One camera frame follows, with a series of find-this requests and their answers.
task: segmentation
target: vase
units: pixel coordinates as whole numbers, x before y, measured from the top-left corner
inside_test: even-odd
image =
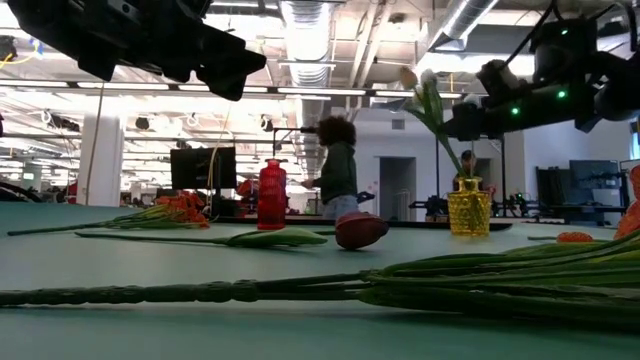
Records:
[[[479,177],[460,178],[458,191],[447,195],[451,233],[459,236],[488,236],[491,217],[489,193],[480,191]]]

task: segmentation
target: person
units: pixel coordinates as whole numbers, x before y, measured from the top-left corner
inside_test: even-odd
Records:
[[[476,167],[476,155],[471,150],[465,150],[462,155],[460,155],[460,165],[462,165],[462,169],[467,175],[471,174],[472,170],[475,170]],[[460,184],[458,183],[458,179],[460,178],[460,174],[456,174],[453,178],[453,191],[458,191],[460,189]],[[482,190],[482,182],[478,184],[478,189]]]
[[[342,116],[330,116],[318,123],[316,130],[320,145],[327,147],[327,159],[320,177],[302,182],[307,189],[320,188],[324,218],[336,220],[357,212],[358,193],[356,162],[356,128]]]

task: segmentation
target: white column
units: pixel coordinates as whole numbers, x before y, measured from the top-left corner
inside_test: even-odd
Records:
[[[126,118],[105,114],[104,109],[100,117],[98,121],[96,113],[84,115],[77,203],[119,206]],[[91,181],[89,181],[92,153]]]
[[[42,166],[32,164],[32,163],[24,163],[24,168],[22,169],[22,180],[20,182],[20,187],[23,189],[29,189],[30,187],[34,188],[36,191],[41,191],[42,186]]]

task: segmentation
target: door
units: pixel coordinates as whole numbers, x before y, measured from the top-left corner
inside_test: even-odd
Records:
[[[415,201],[416,158],[381,157],[380,208],[378,213],[385,220],[415,221],[415,210],[409,205]]]

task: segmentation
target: red vase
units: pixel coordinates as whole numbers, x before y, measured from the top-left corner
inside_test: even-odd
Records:
[[[260,170],[258,197],[258,230],[279,230],[285,227],[287,210],[287,172],[278,160],[269,160]]]

